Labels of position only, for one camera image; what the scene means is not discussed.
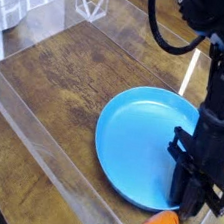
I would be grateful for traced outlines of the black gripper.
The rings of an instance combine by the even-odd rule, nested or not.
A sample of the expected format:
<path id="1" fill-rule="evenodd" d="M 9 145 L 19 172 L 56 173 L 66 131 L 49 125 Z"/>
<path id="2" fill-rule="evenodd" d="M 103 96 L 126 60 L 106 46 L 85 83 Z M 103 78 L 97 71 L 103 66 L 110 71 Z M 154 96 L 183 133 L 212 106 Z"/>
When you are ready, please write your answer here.
<path id="1" fill-rule="evenodd" d="M 198 215 L 207 204 L 216 217 L 224 214 L 224 120 L 199 108 L 193 134 L 174 128 L 174 139 L 167 150 L 176 162 L 170 199 L 179 204 L 179 219 Z"/>

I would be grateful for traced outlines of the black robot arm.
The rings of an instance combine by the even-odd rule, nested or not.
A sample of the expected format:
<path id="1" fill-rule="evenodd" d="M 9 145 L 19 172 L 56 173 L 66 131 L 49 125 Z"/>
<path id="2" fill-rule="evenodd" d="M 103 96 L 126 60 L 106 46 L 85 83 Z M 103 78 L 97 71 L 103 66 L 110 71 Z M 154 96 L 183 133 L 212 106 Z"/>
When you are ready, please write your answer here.
<path id="1" fill-rule="evenodd" d="M 175 159 L 169 201 L 182 221 L 208 205 L 224 214 L 224 0 L 178 0 L 182 17 L 210 40 L 211 65 L 206 98 L 192 134 L 174 128 L 167 150 Z"/>

